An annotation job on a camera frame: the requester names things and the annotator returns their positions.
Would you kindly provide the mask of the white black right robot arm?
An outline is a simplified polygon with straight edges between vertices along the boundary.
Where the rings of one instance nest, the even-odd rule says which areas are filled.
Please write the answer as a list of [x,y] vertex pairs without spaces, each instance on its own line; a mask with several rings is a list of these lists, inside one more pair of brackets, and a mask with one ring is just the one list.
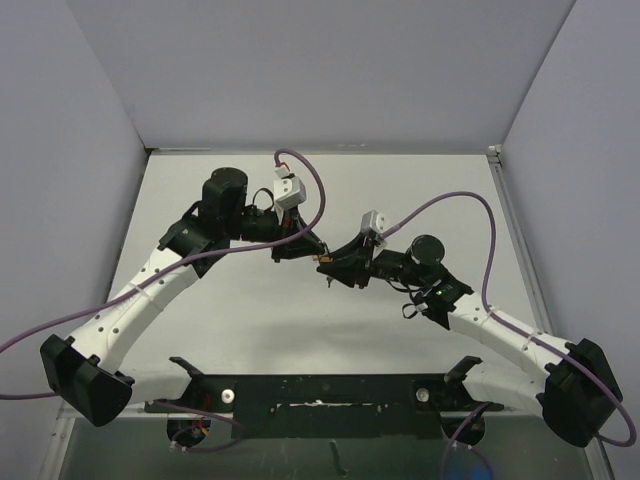
[[358,234],[321,260],[318,272],[350,288],[370,279],[407,288],[417,313],[448,331],[471,338],[521,370],[512,376],[473,361],[445,384],[448,402],[459,409],[491,402],[541,417],[567,443],[585,447],[622,399],[602,348],[540,332],[483,301],[442,264],[445,248],[431,235],[404,252],[381,249],[371,235]]

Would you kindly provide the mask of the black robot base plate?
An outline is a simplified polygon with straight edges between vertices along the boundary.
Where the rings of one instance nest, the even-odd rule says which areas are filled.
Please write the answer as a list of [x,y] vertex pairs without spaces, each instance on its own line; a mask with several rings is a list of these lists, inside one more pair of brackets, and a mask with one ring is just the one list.
[[231,424],[233,440],[419,440],[449,436],[478,407],[462,386],[472,367],[466,356],[447,373],[409,374],[205,374],[186,360],[174,363],[190,376],[177,400],[153,401],[148,413],[195,413],[194,423],[170,420],[170,439],[187,447],[203,441],[213,420]]

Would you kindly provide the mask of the brass long-shackle padlock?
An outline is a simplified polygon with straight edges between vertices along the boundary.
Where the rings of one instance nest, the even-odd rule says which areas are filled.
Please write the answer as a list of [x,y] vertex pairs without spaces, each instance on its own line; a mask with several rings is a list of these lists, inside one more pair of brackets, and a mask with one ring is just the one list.
[[312,260],[317,262],[319,265],[331,263],[333,261],[333,257],[331,255],[330,249],[326,243],[321,244],[323,250],[321,253],[312,256]]

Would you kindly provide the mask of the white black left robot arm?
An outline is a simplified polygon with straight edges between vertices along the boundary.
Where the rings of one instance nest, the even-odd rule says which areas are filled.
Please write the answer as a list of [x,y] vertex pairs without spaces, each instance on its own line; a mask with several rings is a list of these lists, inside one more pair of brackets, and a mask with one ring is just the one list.
[[67,337],[51,335],[40,347],[50,389],[96,427],[113,421],[126,406],[169,399],[180,410],[200,405],[204,387],[183,374],[126,373],[121,366],[136,341],[182,292],[232,252],[264,247],[274,261],[321,255],[322,241],[299,207],[306,187],[287,165],[278,164],[272,204],[247,203],[248,176],[233,167],[212,172],[199,200],[173,223],[131,281]]

